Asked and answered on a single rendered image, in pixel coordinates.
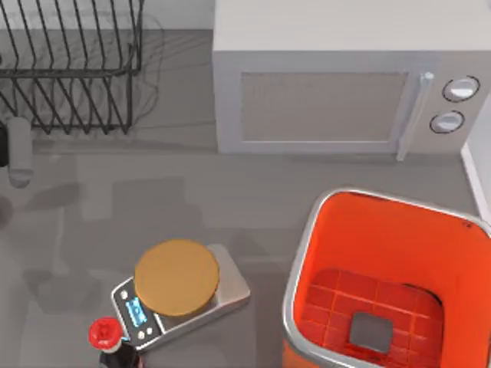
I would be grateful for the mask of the dark bottle with red cap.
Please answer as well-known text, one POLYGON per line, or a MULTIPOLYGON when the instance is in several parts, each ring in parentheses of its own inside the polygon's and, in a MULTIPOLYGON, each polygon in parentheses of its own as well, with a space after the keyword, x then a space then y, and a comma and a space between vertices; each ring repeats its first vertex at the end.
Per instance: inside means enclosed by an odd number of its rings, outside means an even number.
POLYGON ((115 317, 100 317, 88 330, 88 340, 99 351, 98 368, 144 368, 137 349, 124 338, 124 331, 115 317))

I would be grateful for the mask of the orange bin with grey rim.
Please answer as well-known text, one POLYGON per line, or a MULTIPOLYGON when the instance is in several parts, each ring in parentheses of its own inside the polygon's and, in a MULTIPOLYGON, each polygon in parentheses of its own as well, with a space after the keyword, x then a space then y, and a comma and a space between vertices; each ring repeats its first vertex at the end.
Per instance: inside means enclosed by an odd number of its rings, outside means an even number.
POLYGON ((491 228, 359 189, 325 194, 282 319, 282 368, 491 368, 491 228))

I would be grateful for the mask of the silver kitchen scale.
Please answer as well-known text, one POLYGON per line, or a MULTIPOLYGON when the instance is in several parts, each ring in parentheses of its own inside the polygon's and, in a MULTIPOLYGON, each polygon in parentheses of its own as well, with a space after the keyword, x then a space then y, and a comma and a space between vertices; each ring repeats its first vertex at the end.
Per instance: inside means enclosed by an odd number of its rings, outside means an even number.
POLYGON ((249 286, 226 247, 211 244, 205 248, 218 262, 219 282, 210 301, 191 314, 167 317, 152 311, 137 296, 132 277, 112 290, 110 298, 122 326, 124 339, 136 350, 143 352, 174 340, 249 301, 249 286))

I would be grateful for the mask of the pale microwave oven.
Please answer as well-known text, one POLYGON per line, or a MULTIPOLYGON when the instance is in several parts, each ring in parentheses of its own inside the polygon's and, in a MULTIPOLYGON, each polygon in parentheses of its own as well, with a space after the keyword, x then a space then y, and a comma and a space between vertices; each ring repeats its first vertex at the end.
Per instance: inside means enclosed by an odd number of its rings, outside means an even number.
POLYGON ((491 97, 491 0, 217 0, 217 51, 415 54, 435 78, 408 154, 454 154, 491 97), (479 80, 476 95, 446 100, 445 84, 465 76, 479 80), (434 133, 432 118, 452 110, 465 123, 434 133))

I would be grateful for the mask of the microwave oven knob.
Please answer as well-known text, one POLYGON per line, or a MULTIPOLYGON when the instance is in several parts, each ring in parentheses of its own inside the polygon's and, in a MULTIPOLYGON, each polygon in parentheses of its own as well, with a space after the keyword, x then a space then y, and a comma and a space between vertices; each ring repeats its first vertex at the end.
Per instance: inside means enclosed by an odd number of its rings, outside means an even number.
POLYGON ((437 134, 448 134, 457 131, 465 123, 465 116, 452 110, 438 114, 430 121, 430 129, 437 134))
POLYGON ((448 81, 442 91, 443 97, 452 103, 469 100, 480 89, 480 82, 473 76, 465 76, 448 81))

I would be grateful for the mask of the round brown scale plate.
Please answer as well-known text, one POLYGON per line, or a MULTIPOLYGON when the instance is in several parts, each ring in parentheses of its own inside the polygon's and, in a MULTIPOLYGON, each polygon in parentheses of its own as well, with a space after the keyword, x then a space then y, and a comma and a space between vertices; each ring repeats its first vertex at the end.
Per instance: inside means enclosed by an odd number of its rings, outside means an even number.
POLYGON ((205 307, 219 279, 219 263, 213 253, 186 239, 164 241, 147 249, 133 275, 141 302, 168 317, 183 317, 205 307))

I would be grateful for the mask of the microwave oven door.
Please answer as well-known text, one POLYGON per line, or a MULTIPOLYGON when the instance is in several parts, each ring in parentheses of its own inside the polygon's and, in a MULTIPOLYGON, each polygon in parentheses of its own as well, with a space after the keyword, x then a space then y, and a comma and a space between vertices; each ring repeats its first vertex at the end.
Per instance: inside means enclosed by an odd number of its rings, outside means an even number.
POLYGON ((407 52, 217 51, 223 153, 388 153, 424 65, 407 52))

